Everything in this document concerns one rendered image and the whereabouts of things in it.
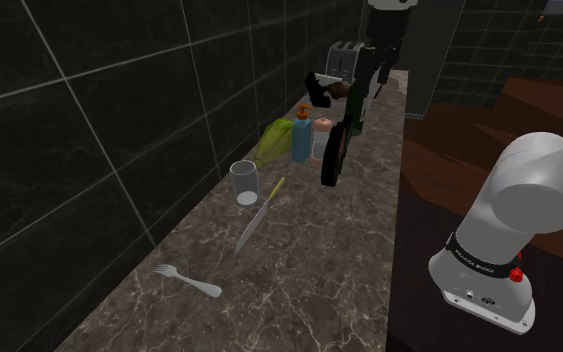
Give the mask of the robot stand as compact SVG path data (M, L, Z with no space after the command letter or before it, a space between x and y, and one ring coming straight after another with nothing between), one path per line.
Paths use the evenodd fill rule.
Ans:
M428 272L502 150L535 131L563 136L563 80L510 78L490 109L434 103L405 123L387 352L563 352L563 230L523 251L537 314L522 336L448 304Z

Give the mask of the yellow-handled kitchen knife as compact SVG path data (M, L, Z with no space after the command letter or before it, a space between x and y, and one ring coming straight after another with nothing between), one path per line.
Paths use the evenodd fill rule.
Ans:
M244 246L246 241L249 239L249 237L255 231L255 229L257 228L259 223L262 221L262 219L264 218L264 216L267 213L268 205L269 205L270 201L273 199L273 197L276 195L279 188L285 183L285 181L286 181L285 177L282 177L279 180L279 182L275 186L274 190L271 192L271 194L266 199L266 201L263 203L263 205L261 206L261 208L259 209L257 214L254 216L254 218L248 224L248 226L246 227L246 229L244 230L244 232L242 233L242 235L240 236L240 238L238 240L238 243L237 243L235 251L234 251L235 255L237 255L239 253L239 251L242 249L242 247Z

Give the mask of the silver fork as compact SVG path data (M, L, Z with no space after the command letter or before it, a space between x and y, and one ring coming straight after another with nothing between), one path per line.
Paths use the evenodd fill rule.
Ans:
M173 266L173 265L160 264L153 269L153 272L162 274L163 276L166 276L166 277L177 278L177 279L197 288L198 290L204 292L205 294L207 294L208 296L211 296L213 298L220 297L222 292L223 292L222 288L217 286L217 285L197 281L197 280L194 280L194 279L191 279L191 278L188 278L188 277L185 277L185 276L179 274L176 270L176 267Z

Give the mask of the clear drinking glass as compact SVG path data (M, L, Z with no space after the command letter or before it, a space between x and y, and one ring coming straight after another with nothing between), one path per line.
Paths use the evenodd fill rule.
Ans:
M259 198L256 164L250 160L236 161L231 165L229 171L237 204L243 207L255 205Z

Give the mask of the silver toaster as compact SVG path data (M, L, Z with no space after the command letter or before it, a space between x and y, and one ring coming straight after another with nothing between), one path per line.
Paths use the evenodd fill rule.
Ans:
M323 83L329 85L336 82L352 84L354 72L363 42L335 42L329 49Z

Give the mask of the pink-topped clear grinder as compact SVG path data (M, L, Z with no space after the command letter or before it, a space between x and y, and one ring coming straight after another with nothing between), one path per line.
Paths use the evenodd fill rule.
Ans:
M332 121L327 118L319 118L313 122L314 138L311 147L310 163L314 168L322 167L324 153L332 127Z

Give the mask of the black frying pan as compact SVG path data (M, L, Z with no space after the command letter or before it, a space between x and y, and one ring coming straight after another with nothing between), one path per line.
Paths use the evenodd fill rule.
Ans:
M331 129L321 167L321 184L334 187L352 137L353 116L346 114Z

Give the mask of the dark green bottle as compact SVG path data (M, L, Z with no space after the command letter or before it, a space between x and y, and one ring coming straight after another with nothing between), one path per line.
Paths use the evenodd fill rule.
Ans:
M363 122L361 121L363 102L366 94L359 80L356 80L349 88L346 102L345 114L351 115L352 135L358 136L362 133Z

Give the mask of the black and brown kitchen tool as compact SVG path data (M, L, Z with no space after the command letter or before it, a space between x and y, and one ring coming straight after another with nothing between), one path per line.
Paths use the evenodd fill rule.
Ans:
M331 100L348 96L350 87L341 78L309 72L304 80L314 107L329 108Z

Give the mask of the blue soap dispenser orange pump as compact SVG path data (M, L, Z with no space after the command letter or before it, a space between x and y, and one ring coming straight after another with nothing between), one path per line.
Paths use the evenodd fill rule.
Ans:
M313 107L306 104L298 105L296 119L292 126L291 160L305 163L310 155L312 121L308 119L306 109Z

